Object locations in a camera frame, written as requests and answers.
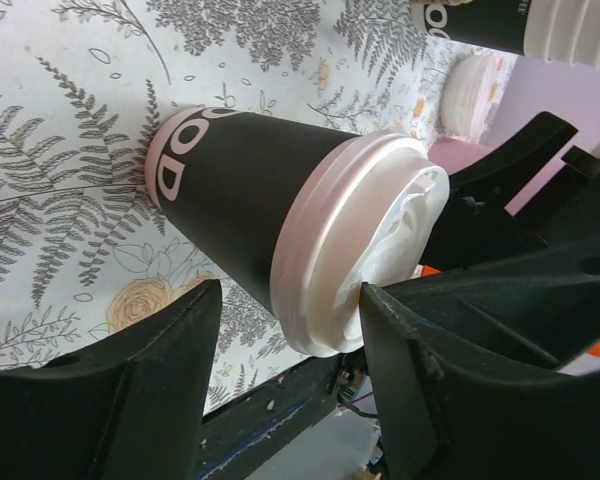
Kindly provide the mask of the white cup lid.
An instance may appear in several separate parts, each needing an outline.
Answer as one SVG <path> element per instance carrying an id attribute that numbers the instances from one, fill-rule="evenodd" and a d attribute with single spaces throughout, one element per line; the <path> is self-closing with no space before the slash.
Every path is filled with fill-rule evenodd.
<path id="1" fill-rule="evenodd" d="M 287 343 L 316 357 L 363 343 L 359 296 L 412 278 L 450 195 L 446 171 L 397 131 L 355 136 L 304 181 L 274 250 L 270 299 Z"/>

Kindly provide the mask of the black paper coffee cup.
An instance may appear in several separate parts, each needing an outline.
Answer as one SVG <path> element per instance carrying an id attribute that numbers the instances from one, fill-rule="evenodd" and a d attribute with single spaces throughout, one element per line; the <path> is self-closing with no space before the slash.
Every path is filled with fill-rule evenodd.
<path id="1" fill-rule="evenodd" d="M 187 239 L 290 323 L 332 223 L 332 183 L 358 135 L 228 108 L 183 110 L 145 162 L 154 204 Z"/>

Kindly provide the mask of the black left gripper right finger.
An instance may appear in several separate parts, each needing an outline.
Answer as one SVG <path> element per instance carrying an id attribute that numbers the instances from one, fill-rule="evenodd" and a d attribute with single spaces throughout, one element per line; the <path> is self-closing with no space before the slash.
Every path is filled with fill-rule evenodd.
<path id="1" fill-rule="evenodd" d="M 600 479 L 600 234 L 360 293 L 394 479 Z"/>

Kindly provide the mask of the stack of paper cups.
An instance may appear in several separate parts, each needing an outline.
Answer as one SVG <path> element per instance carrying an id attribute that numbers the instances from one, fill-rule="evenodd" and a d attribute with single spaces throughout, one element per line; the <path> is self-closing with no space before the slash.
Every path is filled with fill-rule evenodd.
<path id="1" fill-rule="evenodd" d="M 430 36 L 600 68 L 600 1 L 413 1 L 411 18 Z"/>

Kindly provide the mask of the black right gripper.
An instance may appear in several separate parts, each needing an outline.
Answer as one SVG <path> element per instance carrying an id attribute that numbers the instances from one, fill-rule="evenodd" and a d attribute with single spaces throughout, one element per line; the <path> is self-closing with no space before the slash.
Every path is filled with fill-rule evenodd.
<path id="1" fill-rule="evenodd" d="M 484 158 L 452 174 L 449 200 L 419 263 L 436 270 L 466 268 L 600 232 L 600 157 L 576 146 L 515 215 L 517 221 L 506 211 L 576 133 L 567 121 L 541 112 Z"/>

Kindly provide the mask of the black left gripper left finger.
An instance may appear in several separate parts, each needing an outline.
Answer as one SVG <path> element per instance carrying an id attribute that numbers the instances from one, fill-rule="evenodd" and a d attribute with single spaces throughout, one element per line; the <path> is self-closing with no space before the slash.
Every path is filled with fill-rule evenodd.
<path id="1" fill-rule="evenodd" d="M 219 333 L 207 280 L 49 364 L 0 371 L 0 479 L 191 479 Z"/>

